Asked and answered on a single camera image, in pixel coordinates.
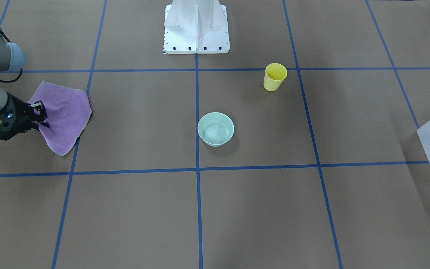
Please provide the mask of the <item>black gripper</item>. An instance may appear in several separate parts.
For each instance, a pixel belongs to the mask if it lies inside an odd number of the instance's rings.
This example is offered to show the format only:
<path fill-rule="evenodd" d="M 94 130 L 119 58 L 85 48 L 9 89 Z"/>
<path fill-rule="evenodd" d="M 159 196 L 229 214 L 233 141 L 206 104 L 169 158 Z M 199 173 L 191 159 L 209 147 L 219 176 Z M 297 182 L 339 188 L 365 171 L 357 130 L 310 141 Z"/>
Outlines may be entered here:
<path fill-rule="evenodd" d="M 19 133 L 50 128 L 47 118 L 34 119 L 35 114 L 46 114 L 42 101 L 29 104 L 7 92 L 0 92 L 0 140 L 9 140 Z"/>

